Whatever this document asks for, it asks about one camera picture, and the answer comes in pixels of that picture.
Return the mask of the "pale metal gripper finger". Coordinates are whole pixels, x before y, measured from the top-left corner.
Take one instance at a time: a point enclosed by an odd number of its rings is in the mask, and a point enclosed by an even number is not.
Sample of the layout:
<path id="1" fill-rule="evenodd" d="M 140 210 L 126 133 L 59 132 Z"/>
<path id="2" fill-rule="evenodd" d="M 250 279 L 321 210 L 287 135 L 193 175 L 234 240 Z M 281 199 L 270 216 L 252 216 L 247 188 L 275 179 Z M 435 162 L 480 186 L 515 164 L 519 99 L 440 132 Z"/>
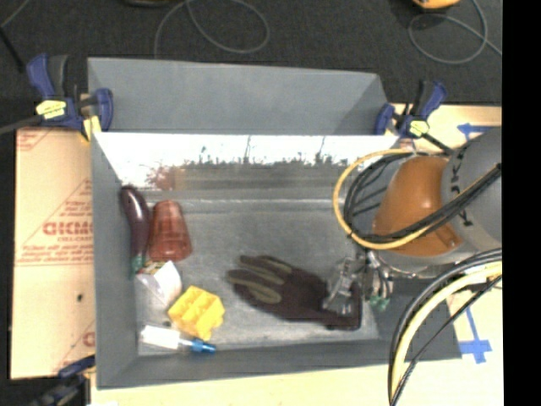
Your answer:
<path id="1" fill-rule="evenodd" d="M 339 316 L 354 316 L 359 312 L 359 288 L 352 284 L 345 288 L 330 289 L 323 299 L 322 308 L 337 313 Z"/>
<path id="2" fill-rule="evenodd" d="M 339 289 L 351 289 L 359 281 L 363 262 L 352 257 L 343 258 L 337 265 Z"/>

